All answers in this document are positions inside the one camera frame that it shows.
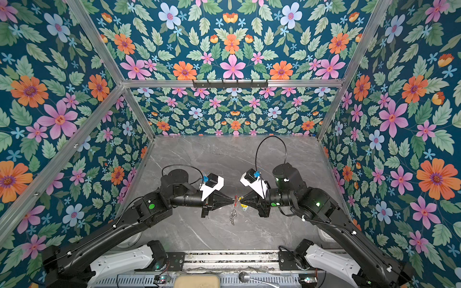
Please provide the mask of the metal keyring with red grip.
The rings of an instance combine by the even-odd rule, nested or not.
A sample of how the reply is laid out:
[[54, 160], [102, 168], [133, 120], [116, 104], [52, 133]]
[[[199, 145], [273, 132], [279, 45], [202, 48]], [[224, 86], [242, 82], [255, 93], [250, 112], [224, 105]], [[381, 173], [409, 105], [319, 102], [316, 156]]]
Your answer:
[[234, 197], [234, 204], [232, 205], [232, 211], [230, 212], [229, 221], [234, 226], [237, 214], [238, 196]]

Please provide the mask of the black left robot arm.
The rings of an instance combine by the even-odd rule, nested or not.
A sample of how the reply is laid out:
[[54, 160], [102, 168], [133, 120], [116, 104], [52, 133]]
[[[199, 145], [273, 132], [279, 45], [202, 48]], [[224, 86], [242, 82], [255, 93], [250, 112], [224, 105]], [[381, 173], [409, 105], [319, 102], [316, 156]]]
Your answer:
[[87, 288], [130, 270], [164, 271], [170, 262], [160, 241], [128, 252], [107, 252], [167, 219], [176, 207], [199, 208], [205, 218], [213, 210], [232, 205], [234, 199], [221, 193], [223, 186], [223, 177], [209, 174], [201, 177], [199, 188], [194, 188], [185, 170], [170, 171], [161, 177], [158, 189], [135, 198], [113, 222], [66, 247], [46, 248], [42, 254], [44, 286]]

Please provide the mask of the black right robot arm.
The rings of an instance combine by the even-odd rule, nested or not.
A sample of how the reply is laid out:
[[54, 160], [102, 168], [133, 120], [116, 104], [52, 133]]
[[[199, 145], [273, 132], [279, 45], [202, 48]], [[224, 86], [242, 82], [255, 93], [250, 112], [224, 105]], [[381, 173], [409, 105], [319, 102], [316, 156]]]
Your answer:
[[292, 213], [331, 236], [348, 254], [330, 253], [311, 241], [302, 242], [295, 255], [308, 266], [332, 274], [355, 288], [401, 288], [409, 285], [414, 269], [383, 252], [349, 219], [339, 204], [324, 190], [307, 186], [299, 171], [289, 163], [273, 169], [276, 187], [271, 188], [254, 169], [241, 176], [251, 188], [242, 204], [267, 218], [271, 209], [288, 207]]

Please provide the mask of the round metal knob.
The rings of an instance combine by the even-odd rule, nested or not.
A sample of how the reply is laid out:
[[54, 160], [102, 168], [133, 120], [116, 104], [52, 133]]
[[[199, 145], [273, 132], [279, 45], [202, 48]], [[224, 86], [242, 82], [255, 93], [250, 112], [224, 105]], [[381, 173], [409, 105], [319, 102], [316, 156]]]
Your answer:
[[250, 275], [244, 271], [239, 273], [238, 279], [241, 283], [249, 283], [251, 281]]

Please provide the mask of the white round object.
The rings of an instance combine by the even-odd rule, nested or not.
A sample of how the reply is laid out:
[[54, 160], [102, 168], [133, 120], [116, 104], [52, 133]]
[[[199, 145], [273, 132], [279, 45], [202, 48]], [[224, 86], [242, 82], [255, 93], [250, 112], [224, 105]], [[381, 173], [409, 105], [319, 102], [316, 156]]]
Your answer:
[[333, 237], [331, 237], [329, 234], [327, 234], [322, 229], [318, 229], [318, 235], [323, 242], [331, 243], [331, 244], [337, 242]]

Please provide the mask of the beige pad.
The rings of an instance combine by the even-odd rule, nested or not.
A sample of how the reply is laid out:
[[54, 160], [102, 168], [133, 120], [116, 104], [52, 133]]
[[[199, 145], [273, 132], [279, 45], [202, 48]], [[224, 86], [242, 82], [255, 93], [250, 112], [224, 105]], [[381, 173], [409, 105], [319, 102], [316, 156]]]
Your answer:
[[215, 275], [179, 276], [173, 288], [220, 288], [220, 278]]

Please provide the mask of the white analog clock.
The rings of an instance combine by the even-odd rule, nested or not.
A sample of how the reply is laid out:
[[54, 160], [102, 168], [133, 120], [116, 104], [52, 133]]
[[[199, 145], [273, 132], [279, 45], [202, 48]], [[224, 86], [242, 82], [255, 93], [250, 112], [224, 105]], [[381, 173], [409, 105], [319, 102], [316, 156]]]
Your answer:
[[138, 234], [130, 236], [126, 240], [120, 242], [116, 246], [116, 248], [118, 248], [118, 249], [128, 249], [128, 248], [134, 247], [138, 243], [138, 241], [140, 240], [141, 236], [142, 236], [142, 232], [139, 232]]

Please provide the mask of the black hook rack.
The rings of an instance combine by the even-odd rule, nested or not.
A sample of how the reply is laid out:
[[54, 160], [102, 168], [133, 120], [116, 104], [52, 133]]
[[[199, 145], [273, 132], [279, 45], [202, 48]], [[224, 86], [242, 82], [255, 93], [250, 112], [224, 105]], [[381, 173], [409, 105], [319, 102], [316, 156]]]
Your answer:
[[192, 83], [194, 88], [252, 89], [269, 87], [267, 80], [193, 80]]

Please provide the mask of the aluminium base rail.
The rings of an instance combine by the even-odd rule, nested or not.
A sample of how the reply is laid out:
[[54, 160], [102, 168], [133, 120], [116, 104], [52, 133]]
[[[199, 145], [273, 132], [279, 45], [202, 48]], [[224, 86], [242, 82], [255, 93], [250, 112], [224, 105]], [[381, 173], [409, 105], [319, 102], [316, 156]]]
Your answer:
[[[275, 250], [183, 250], [186, 254], [181, 271], [176, 272], [237, 272], [284, 273], [279, 269], [278, 249]], [[97, 275], [114, 276], [133, 272], [160, 272], [150, 267], [153, 260], [150, 248], [109, 252], [93, 261], [90, 268]]]

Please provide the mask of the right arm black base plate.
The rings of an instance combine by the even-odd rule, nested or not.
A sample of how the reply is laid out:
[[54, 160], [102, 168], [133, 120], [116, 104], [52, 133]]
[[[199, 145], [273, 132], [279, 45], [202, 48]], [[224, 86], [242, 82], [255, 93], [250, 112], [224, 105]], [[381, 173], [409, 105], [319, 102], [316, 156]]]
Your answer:
[[279, 247], [278, 257], [281, 271], [307, 271], [312, 268], [301, 255], [283, 247]]

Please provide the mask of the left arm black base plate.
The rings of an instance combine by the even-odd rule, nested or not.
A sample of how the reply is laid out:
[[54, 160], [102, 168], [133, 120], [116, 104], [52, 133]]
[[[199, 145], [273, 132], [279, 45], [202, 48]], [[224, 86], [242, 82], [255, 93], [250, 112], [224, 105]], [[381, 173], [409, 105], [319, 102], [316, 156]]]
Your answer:
[[166, 252], [154, 255], [150, 267], [153, 271], [181, 271], [185, 263], [184, 252]]

